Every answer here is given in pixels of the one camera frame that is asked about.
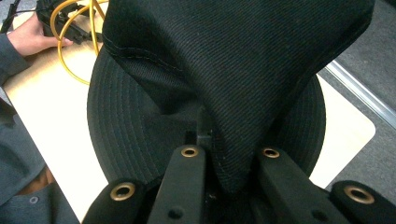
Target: button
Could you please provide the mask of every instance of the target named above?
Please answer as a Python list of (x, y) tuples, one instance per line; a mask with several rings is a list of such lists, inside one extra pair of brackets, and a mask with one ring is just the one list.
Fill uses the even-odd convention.
[(38, 202), (38, 197), (32, 197), (29, 200), (29, 203), (37, 203)]

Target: floor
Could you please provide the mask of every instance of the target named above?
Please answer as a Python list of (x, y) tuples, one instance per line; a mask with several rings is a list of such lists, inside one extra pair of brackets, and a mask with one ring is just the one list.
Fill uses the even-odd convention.
[[(0, 2), (0, 20), (7, 16), (10, 3), (13, 1)], [(35, 0), (21, 1), (19, 10), (34, 6)], [(396, 0), (376, 0), (372, 24), (336, 61), (385, 105), (396, 110)], [(360, 181), (396, 204), (396, 129), (328, 70), (323, 69), (319, 75), (367, 116), (376, 128), (375, 137), (333, 182), (343, 179)]]

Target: black hat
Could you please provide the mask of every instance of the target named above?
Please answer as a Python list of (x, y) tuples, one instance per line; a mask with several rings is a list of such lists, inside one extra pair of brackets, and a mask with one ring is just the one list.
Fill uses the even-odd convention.
[(160, 183), (204, 107), (208, 153), (225, 192), (253, 151), (281, 147), (309, 175), (324, 137), (316, 73), (368, 26), (372, 1), (110, 1), (88, 98), (92, 143), (109, 181)]

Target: gray sleeve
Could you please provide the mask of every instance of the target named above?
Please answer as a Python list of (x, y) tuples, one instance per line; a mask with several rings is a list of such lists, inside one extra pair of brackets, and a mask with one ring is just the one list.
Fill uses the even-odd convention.
[(0, 35), (0, 85), (29, 67), (29, 64), (14, 49), (7, 35)]

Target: brass insert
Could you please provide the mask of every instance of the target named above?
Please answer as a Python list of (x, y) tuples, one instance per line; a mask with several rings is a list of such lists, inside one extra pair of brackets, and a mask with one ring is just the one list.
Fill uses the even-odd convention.
[(118, 184), (113, 190), (110, 192), (110, 197), (112, 200), (120, 202), (127, 200), (134, 195), (134, 184), (130, 182), (124, 182)]
[(374, 203), (375, 199), (373, 195), (365, 189), (361, 189), (356, 186), (346, 186), (344, 188), (344, 193), (353, 201), (357, 203), (370, 204)]
[(184, 157), (195, 157), (198, 155), (198, 149), (195, 147), (186, 147), (183, 150), (181, 150), (181, 155)]
[(265, 149), (262, 150), (262, 155), (273, 159), (278, 158), (280, 156), (278, 151), (276, 151), (275, 149), (271, 149), (269, 147), (266, 147)]

